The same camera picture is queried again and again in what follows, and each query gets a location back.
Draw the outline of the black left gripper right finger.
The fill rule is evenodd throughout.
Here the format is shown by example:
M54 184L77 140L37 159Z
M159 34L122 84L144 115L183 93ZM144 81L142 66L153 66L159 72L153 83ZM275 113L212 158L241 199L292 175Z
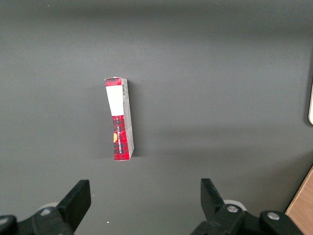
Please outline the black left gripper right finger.
M201 207L206 220L193 235L301 235L302 231L280 211L251 215L234 203L225 203L211 179L201 179Z

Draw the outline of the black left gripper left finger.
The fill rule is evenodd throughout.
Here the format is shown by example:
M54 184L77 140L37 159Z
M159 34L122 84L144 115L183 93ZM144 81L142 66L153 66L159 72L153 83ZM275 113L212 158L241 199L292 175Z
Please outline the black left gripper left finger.
M2 235L73 235L91 205L89 180L80 180L56 205L45 206L23 221L0 217Z

